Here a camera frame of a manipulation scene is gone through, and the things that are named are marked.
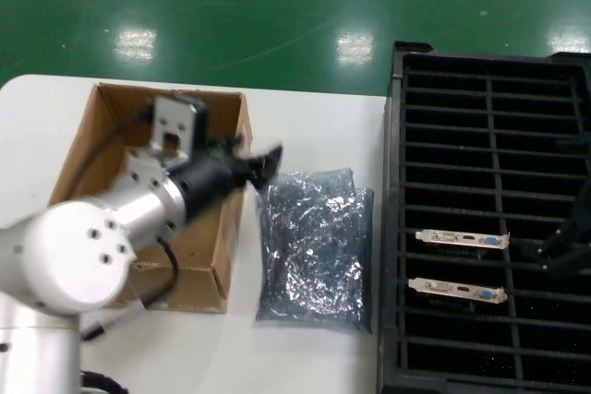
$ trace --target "metal bracket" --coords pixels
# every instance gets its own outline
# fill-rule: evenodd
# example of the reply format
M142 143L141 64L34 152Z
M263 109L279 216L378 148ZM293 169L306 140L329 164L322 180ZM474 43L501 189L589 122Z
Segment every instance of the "metal bracket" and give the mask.
M127 171L136 183L158 187L171 170L190 161L197 114L189 100L156 98L150 145L127 154ZM169 138L177 140L172 153L166 152Z
M427 244L457 245L487 249L505 249L509 246L509 234L492 235L423 230L417 232L415 236L416 239L422 240Z
M475 300L489 304L502 304L507 301L507 294L502 288L487 288L451 281L422 279L420 277L409 279L408 287L419 293L446 295L448 297Z

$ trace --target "robotic arm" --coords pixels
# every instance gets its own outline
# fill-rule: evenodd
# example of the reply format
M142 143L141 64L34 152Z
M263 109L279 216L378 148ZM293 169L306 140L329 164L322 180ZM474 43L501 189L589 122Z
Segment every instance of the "robotic arm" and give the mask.
M516 242L524 257L539 263L550 276L563 279L591 267L591 178L587 178L565 220L543 243Z
M281 146L240 159L234 141L207 139L207 123L201 102L157 99L150 145L111 189L0 231L0 394L79 394L79 315L115 299L137 251L276 175Z

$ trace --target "screw hole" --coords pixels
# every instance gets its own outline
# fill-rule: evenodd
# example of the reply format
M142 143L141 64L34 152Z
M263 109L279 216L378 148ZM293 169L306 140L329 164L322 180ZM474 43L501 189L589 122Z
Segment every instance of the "screw hole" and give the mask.
M89 230L89 238L91 239L99 239L101 238L101 232L99 230L95 230L94 228Z

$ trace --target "black cable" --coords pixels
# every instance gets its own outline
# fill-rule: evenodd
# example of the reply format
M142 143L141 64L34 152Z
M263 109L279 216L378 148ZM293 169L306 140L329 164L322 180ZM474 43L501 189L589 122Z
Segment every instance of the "black cable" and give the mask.
M100 389L108 394L128 394L129 391L115 382L112 378L92 371L82 371L81 385L83 388Z
M144 295L139 298L141 304L143 304L144 308L146 309L148 309L156 302L161 301L164 297L170 294L175 289L176 284L178 283L179 268L178 262L176 261L175 253L173 253L173 248L171 248L170 244L168 244L168 242L166 242L162 237L158 237L156 241L164 248L164 252L170 260L171 265L173 266L173 275L171 276L170 280L166 282L161 288L159 288L151 294ZM81 339L85 342L92 341L97 337L101 337L102 334L104 334L105 332L106 331L104 326L101 323L97 322L94 327L90 327L90 329L87 329L86 331L82 332Z
M170 280L162 286L162 288L154 291L152 294L141 297L141 302L145 308L149 308L156 302L161 301L165 296L173 291L173 289L176 287L176 284L178 283L178 262L176 261L175 253L173 253L173 248L171 248L168 242L166 242L162 237L158 237L156 242L158 242L164 248L164 253L166 253L166 256L170 260L170 264L173 266L173 275Z
M67 189L63 200L70 200L74 196L76 189L80 185L80 181L84 178L84 175L86 174L88 169L97 160L99 155L114 142L114 140L116 140L118 137L121 137L132 127L141 122L151 123L153 113L154 106L149 105L147 108L137 113L136 115L132 115L131 117L127 118L120 126L113 129L109 134L106 135L106 137L103 140L101 140L100 143L93 147L88 157L78 168L78 171L76 172L74 179L70 183L70 186Z

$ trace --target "silver robot arm segment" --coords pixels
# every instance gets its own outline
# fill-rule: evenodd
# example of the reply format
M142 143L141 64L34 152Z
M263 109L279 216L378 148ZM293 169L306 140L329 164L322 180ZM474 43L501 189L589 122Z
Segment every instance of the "silver robot arm segment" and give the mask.
M180 122L176 134L158 125L166 120ZM211 149L207 120L201 102L157 99L150 145L110 190L0 231L0 394L79 394L79 315L115 299L136 251L276 175L281 146L238 159L227 141ZM170 136L178 149L166 157Z

